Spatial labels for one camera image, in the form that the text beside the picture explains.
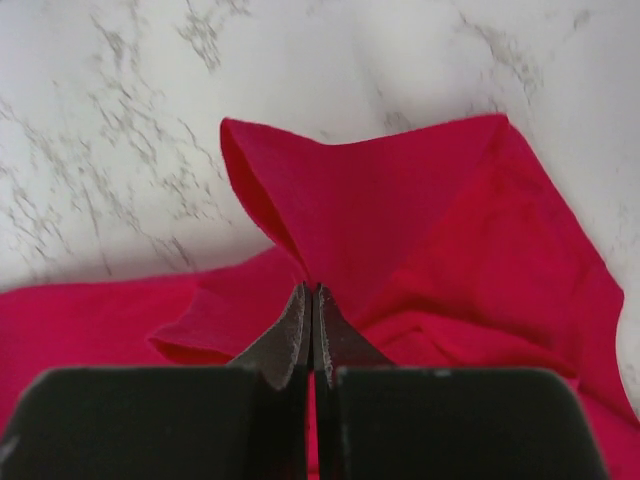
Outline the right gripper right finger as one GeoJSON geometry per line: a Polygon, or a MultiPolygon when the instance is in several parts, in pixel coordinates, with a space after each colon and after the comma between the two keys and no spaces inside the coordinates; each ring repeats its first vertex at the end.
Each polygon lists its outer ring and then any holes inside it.
{"type": "Polygon", "coordinates": [[[319,475],[323,479],[605,479],[574,393],[528,368],[393,364],[313,296],[319,475]]]}

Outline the crimson t shirt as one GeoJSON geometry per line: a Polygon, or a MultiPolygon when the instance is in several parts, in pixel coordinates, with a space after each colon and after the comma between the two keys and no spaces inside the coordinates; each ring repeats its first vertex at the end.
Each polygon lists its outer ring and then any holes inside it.
{"type": "Polygon", "coordinates": [[[222,364],[304,282],[396,363],[557,372],[611,476],[638,477],[616,358],[623,290],[506,116],[343,145],[225,119],[220,143],[272,247],[210,271],[4,293],[3,420],[49,368],[222,364]]]}

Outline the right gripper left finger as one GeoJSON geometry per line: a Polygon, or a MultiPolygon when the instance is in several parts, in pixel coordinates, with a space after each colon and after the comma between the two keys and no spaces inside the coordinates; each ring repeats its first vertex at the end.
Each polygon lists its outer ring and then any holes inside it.
{"type": "Polygon", "coordinates": [[[310,291],[213,367],[67,368],[22,394],[5,479],[303,479],[310,291]]]}

